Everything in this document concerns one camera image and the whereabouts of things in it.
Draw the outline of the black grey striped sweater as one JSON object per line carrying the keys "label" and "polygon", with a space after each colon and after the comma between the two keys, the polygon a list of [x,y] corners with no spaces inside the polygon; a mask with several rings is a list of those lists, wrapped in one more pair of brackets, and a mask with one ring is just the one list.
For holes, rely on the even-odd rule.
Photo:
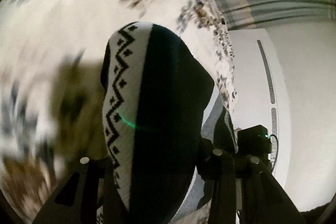
{"label": "black grey striped sweater", "polygon": [[148,22],[115,32],[101,70],[106,145],[114,186],[105,223],[170,223],[189,200],[194,180],[211,187],[209,223],[236,220],[236,151],[231,118],[222,109],[214,132],[201,134],[214,81],[179,36]]}

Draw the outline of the floral bed cover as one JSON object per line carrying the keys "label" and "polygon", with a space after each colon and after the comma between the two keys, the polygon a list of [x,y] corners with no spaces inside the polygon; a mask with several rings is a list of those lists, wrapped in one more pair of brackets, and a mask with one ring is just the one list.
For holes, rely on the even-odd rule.
{"label": "floral bed cover", "polygon": [[106,155],[100,70],[105,47],[130,22],[164,26],[236,101],[227,20],[215,0],[1,0],[1,192],[31,223],[84,155]]}

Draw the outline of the white bed headboard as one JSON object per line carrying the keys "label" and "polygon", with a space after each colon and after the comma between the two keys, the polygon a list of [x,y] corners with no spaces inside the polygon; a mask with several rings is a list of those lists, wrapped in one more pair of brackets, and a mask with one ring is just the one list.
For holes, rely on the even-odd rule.
{"label": "white bed headboard", "polygon": [[[238,130],[262,125],[271,137],[273,176],[284,189],[288,176],[291,150],[291,124],[289,100],[284,75],[274,45],[265,29],[229,31],[235,53],[234,84],[238,92],[234,111],[231,114],[235,136]],[[219,121],[221,98],[214,87],[211,99],[205,108],[202,121],[202,137],[213,140],[215,122]],[[210,186],[194,171],[188,195],[170,223],[206,223],[210,202],[197,205]]]}

